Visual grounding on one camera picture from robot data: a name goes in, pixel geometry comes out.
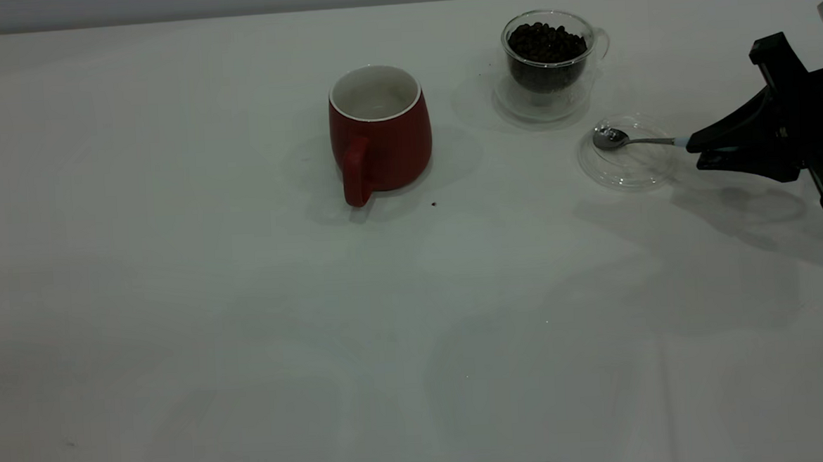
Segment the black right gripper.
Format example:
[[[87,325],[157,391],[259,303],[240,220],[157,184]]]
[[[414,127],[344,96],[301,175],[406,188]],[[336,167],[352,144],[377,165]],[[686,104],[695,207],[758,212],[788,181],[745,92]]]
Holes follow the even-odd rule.
[[[823,209],[823,68],[809,72],[781,33],[756,40],[749,54],[767,84],[763,92],[691,134],[686,150],[700,154],[702,171],[782,183],[807,171]]]

